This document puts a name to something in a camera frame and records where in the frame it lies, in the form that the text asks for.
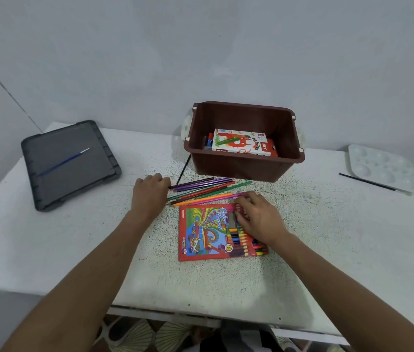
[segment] white paint palette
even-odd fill
[[[414,193],[414,166],[406,158],[358,144],[349,146],[349,157],[359,178]]]

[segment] yellow colored pencil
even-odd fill
[[[210,199],[221,199],[221,198],[223,198],[225,196],[229,196],[229,195],[232,195],[232,194],[233,194],[232,192],[229,192],[229,193],[225,193],[225,194],[213,195],[213,196],[210,196],[208,198],[200,198],[200,199],[183,201],[181,203],[174,204],[173,206],[181,206],[181,205],[187,205],[187,204],[195,204],[195,203],[197,203],[199,201],[205,201],[205,200],[210,200]]]

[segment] speckled table surface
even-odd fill
[[[116,227],[138,177],[177,178],[187,158],[179,137],[102,133],[122,167],[115,182],[49,213],[34,210],[23,159],[0,183],[0,290],[46,294]],[[305,154],[278,182],[248,189],[275,204],[307,245],[414,323],[414,196],[339,176],[348,173],[344,152]],[[197,178],[188,166],[183,180]],[[178,210],[166,208],[143,237],[114,304],[339,334],[274,252],[180,263],[177,227]]]

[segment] brown plastic bin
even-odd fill
[[[295,114],[283,107],[207,101],[194,104],[184,149],[192,154],[198,174],[276,182],[295,163],[304,161]],[[204,149],[215,129],[265,133],[275,142],[279,157]]]

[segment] person's left hand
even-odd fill
[[[162,211],[168,198],[169,177],[163,178],[160,173],[137,179],[132,196],[131,213],[137,218],[149,220],[151,223]]]

